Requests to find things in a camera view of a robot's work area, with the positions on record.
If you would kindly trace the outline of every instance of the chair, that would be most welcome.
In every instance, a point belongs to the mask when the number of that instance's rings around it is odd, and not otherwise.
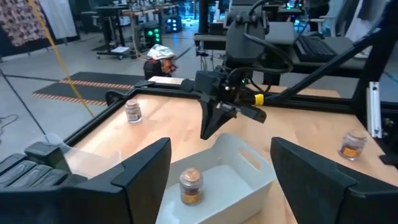
[[[318,24],[318,32],[322,32],[325,22],[331,21],[330,36],[344,37],[353,20],[358,4],[359,0],[344,0],[336,16],[321,16],[318,19],[310,19],[310,22],[316,22]]]

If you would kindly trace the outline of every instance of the table leg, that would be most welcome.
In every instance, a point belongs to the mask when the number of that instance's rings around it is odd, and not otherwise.
[[[132,32],[131,39],[134,44],[133,47],[134,47],[134,50],[138,50],[137,48],[139,45],[139,42],[138,42],[139,40],[137,38],[137,32],[136,32],[136,15],[134,15],[134,14],[131,16],[130,26],[131,26],[131,32]]]
[[[120,44],[125,47],[126,44],[124,43],[124,37],[123,37],[123,29],[122,29],[122,24],[120,23],[120,17],[119,15],[116,16],[116,25],[118,27],[118,32],[119,32],[119,37],[120,37]]]
[[[145,22],[149,22],[149,15],[148,15],[148,13],[145,13]]]
[[[109,18],[100,15],[99,19],[101,20],[101,26],[102,26],[102,33],[104,35],[104,42],[105,42],[105,46],[106,46],[106,51],[108,53],[111,52],[111,46],[109,45],[109,43],[111,42],[111,38],[112,38],[112,34],[111,34],[111,30],[109,27],[109,22],[107,21]]]
[[[159,13],[158,13],[158,20],[159,20],[161,34],[165,34],[165,30],[164,30],[164,10],[163,9],[161,9],[159,11]]]

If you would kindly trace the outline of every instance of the spice jar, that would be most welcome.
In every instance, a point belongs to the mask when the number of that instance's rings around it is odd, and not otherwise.
[[[127,120],[130,123],[137,123],[141,121],[141,109],[139,107],[139,103],[136,100],[128,100],[124,107],[126,108]]]
[[[364,131],[352,130],[346,133],[339,154],[346,159],[357,159],[366,144],[366,133]]]
[[[197,205],[203,200],[203,175],[194,168],[182,172],[180,176],[181,200],[187,205]]]

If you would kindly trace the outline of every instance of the black keyboard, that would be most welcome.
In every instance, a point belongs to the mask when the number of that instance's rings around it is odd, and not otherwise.
[[[317,36],[300,36],[294,50],[301,62],[329,62],[338,54]]]

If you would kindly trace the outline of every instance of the wooden tabletop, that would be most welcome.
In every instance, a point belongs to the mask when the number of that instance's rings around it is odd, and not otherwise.
[[[178,78],[160,77],[152,80],[162,83],[182,81]],[[274,92],[282,90],[281,86],[272,87]],[[304,90],[301,94],[339,97],[337,92],[330,90]],[[174,162],[209,148],[220,133],[233,133],[271,162],[271,138],[278,136],[344,166],[398,185],[398,171],[382,164],[378,156],[383,152],[369,135],[363,155],[357,161],[343,159],[337,153],[347,131],[366,131],[352,115],[263,106],[262,109],[267,113],[264,124],[238,115],[238,118],[231,119],[209,140],[204,141],[199,138],[201,108],[197,100],[154,95],[137,95],[134,98],[138,100],[143,114],[140,123],[128,123],[125,110],[121,108],[75,147],[105,157],[120,151],[122,159],[126,159],[159,138],[168,136],[172,140]],[[296,223],[277,180],[272,183],[263,211],[246,223]]]

